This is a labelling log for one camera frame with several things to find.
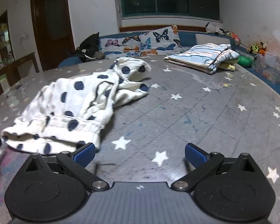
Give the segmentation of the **striped folded clothes stack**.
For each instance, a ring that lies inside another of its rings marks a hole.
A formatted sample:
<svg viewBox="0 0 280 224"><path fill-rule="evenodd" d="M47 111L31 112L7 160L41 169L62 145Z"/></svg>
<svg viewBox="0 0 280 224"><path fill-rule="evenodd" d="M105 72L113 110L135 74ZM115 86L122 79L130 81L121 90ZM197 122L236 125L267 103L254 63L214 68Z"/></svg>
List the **striped folded clothes stack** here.
<svg viewBox="0 0 280 224"><path fill-rule="evenodd" d="M207 74L215 74L221 63L237 63L239 54L229 44L207 43L195 45L189 50L164 58L168 63L196 69Z"/></svg>

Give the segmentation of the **butterfly print pillow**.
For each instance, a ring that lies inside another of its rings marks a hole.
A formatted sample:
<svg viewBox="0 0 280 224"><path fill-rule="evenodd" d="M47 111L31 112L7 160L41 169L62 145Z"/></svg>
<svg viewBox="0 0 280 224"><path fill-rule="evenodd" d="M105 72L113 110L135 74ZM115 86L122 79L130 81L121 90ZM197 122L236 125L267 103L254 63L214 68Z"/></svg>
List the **butterfly print pillow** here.
<svg viewBox="0 0 280 224"><path fill-rule="evenodd" d="M99 40L99 50L107 59L173 55L183 52L176 25L148 31L140 35L101 38Z"/></svg>

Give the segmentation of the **green round toy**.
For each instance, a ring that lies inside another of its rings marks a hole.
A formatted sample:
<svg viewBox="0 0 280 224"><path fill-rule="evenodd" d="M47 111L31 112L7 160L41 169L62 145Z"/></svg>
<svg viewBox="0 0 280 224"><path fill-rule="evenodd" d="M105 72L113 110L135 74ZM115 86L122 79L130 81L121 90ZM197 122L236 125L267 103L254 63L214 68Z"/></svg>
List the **green round toy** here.
<svg viewBox="0 0 280 224"><path fill-rule="evenodd" d="M237 63L244 68L251 68L253 60L250 57L239 56Z"/></svg>

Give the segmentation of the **wooden display cabinet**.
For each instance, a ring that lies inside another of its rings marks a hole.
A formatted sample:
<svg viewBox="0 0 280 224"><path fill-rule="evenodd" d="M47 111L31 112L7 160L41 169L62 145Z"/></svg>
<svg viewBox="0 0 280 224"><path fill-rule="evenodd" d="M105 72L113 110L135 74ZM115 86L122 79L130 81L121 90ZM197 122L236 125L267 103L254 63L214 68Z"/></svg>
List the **wooden display cabinet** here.
<svg viewBox="0 0 280 224"><path fill-rule="evenodd" d="M34 53L15 59L9 34L8 12L5 11L0 16L0 95L21 80L19 68L27 63L32 64L35 72L40 72Z"/></svg>

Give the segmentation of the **white black plush toy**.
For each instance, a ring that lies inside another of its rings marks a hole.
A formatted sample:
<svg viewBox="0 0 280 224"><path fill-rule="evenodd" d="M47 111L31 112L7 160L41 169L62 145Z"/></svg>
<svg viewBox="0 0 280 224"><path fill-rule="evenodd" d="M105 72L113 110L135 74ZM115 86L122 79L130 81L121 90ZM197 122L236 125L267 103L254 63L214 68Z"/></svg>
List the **white black plush toy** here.
<svg viewBox="0 0 280 224"><path fill-rule="evenodd" d="M232 33L230 31L224 30L222 28L220 28L219 26L215 26L213 24L211 24L210 22L208 22L205 26L206 29L206 33L212 33L212 34L216 34L216 35L224 35L224 36L232 36Z"/></svg>

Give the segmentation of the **clear plastic storage box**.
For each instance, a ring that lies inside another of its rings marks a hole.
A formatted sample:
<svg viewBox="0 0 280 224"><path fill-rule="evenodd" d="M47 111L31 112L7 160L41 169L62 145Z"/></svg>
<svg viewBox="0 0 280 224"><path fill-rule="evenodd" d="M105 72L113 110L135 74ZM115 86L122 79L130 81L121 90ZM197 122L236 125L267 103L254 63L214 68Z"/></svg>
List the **clear plastic storage box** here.
<svg viewBox="0 0 280 224"><path fill-rule="evenodd" d="M254 64L258 73L270 82L280 85L280 57L271 53L258 54Z"/></svg>

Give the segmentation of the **black bag on sofa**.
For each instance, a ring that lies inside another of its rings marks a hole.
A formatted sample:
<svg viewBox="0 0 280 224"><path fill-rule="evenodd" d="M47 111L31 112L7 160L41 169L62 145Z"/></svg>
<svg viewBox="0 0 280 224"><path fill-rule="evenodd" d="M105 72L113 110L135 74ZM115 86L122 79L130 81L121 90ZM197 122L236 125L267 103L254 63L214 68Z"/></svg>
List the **black bag on sofa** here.
<svg viewBox="0 0 280 224"><path fill-rule="evenodd" d="M78 57L82 62L103 60L105 54L99 50L99 33L95 33L86 38L72 56Z"/></svg>

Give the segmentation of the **dark wooden door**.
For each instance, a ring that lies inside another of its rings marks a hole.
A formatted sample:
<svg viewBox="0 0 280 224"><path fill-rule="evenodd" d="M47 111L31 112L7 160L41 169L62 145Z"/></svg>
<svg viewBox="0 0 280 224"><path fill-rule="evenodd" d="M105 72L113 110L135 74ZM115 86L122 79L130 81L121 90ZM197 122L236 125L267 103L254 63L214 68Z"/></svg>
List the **dark wooden door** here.
<svg viewBox="0 0 280 224"><path fill-rule="evenodd" d="M68 0L30 0L42 70L55 69L75 50Z"/></svg>

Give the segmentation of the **white navy polka dot garment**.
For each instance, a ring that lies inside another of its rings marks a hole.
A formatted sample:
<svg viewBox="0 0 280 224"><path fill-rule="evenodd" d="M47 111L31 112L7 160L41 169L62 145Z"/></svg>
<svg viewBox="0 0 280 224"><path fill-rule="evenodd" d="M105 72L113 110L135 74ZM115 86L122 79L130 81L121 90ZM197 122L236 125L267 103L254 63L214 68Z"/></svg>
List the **white navy polka dot garment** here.
<svg viewBox="0 0 280 224"><path fill-rule="evenodd" d="M143 79L150 70L142 59L121 57L104 72L59 78L1 134L11 148L42 155L73 152L87 143L99 147L114 108L148 93Z"/></svg>

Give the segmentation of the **plush toys pile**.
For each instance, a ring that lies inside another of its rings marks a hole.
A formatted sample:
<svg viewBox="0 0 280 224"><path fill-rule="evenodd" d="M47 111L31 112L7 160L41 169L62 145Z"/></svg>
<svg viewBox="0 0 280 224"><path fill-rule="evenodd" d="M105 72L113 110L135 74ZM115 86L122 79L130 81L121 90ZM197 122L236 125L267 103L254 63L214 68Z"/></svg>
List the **plush toys pile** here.
<svg viewBox="0 0 280 224"><path fill-rule="evenodd" d="M267 51L267 45L266 43L263 43L262 41L258 41L256 43L254 43L253 45L249 45L246 48L246 51L250 54L253 55L265 55L266 51Z"/></svg>

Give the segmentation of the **blue sofa bench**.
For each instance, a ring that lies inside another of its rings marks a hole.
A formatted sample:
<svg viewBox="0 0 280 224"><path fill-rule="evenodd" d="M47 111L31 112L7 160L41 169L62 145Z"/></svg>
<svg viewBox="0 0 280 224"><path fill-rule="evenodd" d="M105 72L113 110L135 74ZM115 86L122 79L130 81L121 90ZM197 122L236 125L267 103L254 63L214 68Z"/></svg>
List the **blue sofa bench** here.
<svg viewBox="0 0 280 224"><path fill-rule="evenodd" d="M124 34L120 33L115 36L108 36L103 38L119 38L121 36L127 36L127 35L140 35L142 33L129 33ZM215 35L212 33L194 33L194 32L180 32L178 30L178 34L180 37L181 46L183 48L183 52L189 50L191 47L195 45L204 45L207 43L214 43L216 45L221 44L229 44L231 45L231 49L238 52L239 50L236 48L236 41L230 37L222 36L222 35Z"/></svg>

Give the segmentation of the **grey star tablecloth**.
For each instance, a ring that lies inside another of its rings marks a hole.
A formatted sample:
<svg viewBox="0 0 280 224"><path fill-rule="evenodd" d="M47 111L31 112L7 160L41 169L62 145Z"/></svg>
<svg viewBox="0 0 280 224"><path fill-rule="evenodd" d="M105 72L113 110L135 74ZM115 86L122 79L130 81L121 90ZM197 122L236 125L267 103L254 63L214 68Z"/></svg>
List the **grey star tablecloth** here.
<svg viewBox="0 0 280 224"><path fill-rule="evenodd" d="M115 110L88 170L114 181L166 181L186 174L184 147L226 157L249 153L269 180L280 223L280 95L242 67L216 74L147 57L147 96Z"/></svg>

